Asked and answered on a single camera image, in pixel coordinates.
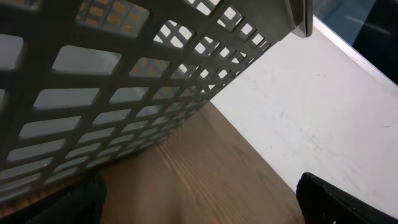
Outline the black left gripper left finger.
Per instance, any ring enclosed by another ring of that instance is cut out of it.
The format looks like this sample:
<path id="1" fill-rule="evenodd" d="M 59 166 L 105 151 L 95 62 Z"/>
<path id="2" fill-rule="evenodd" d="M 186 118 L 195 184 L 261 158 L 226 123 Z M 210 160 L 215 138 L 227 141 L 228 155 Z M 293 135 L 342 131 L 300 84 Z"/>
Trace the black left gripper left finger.
<path id="1" fill-rule="evenodd" d="M 105 200 L 106 184 L 97 174 L 2 218 L 1 224 L 100 224 Z"/>

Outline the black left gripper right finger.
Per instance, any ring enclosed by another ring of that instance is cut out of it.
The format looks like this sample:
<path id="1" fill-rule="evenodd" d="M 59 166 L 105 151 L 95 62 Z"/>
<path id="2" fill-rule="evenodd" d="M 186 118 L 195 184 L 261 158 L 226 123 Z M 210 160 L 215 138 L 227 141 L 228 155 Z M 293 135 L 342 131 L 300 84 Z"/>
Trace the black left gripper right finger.
<path id="1" fill-rule="evenodd" d="M 306 224 L 397 224 L 397 219 L 305 172 L 296 198 Z"/>

